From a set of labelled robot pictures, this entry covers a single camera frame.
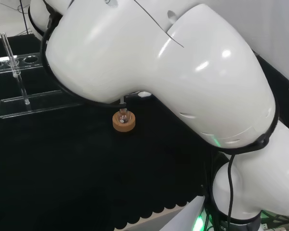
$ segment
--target robotic arm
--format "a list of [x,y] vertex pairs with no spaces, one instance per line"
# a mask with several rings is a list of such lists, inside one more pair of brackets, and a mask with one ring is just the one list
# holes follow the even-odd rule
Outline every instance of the robotic arm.
[[[134,91],[151,92],[225,153],[249,147],[277,122],[278,108],[255,55],[207,5],[196,0],[47,3],[64,16],[46,57],[57,80],[74,94],[111,103]],[[43,0],[32,0],[30,10],[33,26],[45,32],[49,13]],[[213,184],[224,214],[230,204],[227,168]],[[289,216],[289,129],[278,121],[265,148],[235,157],[231,176],[231,218],[247,221],[262,209]]]

